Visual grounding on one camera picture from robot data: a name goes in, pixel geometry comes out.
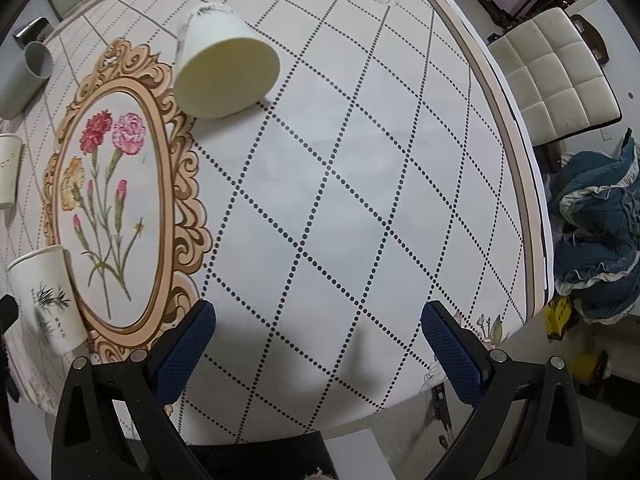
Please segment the grey paper cup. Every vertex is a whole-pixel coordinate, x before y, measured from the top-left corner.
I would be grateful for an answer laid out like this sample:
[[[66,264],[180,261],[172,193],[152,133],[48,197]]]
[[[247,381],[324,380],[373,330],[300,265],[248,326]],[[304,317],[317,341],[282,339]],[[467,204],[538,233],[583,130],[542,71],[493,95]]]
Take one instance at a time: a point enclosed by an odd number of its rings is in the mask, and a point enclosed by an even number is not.
[[[1,117],[17,118],[52,72],[52,54],[44,44],[33,41],[24,47],[21,56],[1,77]]]

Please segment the white bamboo-print paper cup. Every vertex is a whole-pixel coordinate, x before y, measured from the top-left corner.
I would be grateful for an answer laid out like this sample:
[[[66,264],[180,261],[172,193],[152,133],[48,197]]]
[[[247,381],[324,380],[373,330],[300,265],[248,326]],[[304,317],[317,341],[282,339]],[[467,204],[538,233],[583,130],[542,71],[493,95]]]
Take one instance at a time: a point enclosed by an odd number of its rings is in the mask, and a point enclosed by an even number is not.
[[[26,322],[50,347],[64,356],[87,339],[61,245],[43,247],[16,258],[8,267]]]

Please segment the white paper cup left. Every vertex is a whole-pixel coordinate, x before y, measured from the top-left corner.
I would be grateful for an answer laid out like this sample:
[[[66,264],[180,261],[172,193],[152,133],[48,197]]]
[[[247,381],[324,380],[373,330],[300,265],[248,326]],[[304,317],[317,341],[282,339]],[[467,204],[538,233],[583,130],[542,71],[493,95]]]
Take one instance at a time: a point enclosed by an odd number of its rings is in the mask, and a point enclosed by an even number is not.
[[[23,141],[13,133],[0,134],[0,208],[15,203],[18,173],[20,172]]]

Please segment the blue ruffled cloth pile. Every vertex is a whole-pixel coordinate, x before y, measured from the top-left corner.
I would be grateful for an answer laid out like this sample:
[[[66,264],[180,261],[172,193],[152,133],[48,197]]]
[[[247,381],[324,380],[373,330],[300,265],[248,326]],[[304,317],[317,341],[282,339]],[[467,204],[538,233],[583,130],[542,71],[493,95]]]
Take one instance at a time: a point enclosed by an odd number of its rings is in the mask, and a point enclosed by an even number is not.
[[[549,212],[562,221],[554,284],[588,323],[613,325],[639,299],[639,144],[628,132],[616,157],[570,156],[551,183]]]

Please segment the white paper cup lying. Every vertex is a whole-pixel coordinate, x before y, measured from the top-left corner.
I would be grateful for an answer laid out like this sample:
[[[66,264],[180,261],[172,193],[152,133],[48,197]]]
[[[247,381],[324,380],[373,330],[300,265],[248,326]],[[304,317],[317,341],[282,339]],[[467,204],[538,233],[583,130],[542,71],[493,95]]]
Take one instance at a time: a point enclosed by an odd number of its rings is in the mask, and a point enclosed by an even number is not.
[[[174,95],[188,115],[219,119],[242,112],[271,90],[280,68],[271,44],[222,3],[192,6],[179,23]]]

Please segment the yellow black object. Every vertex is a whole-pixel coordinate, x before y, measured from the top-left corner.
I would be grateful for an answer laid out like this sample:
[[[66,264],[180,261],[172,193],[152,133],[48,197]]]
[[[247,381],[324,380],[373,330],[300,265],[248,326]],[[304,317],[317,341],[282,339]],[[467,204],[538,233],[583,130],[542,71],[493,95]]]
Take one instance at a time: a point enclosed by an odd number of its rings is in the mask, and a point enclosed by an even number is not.
[[[572,322],[573,306],[570,297],[555,296],[542,309],[544,327],[550,340],[562,340]]]

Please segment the floral patterned tablecloth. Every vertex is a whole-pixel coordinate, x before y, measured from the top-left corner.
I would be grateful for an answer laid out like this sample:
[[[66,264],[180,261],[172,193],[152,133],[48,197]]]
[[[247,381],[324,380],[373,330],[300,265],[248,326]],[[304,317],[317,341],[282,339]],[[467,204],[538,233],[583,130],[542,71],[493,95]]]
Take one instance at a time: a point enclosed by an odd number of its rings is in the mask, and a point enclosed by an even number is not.
[[[281,68],[242,112],[178,107],[178,26],[228,6]],[[196,300],[217,328],[169,416],[193,444],[298,436],[442,379],[440,301],[482,341],[548,300],[549,227],[523,119],[452,0],[92,0],[46,40],[8,267],[61,245],[96,363],[150,348]],[[6,336],[21,399],[54,414],[72,359]]]

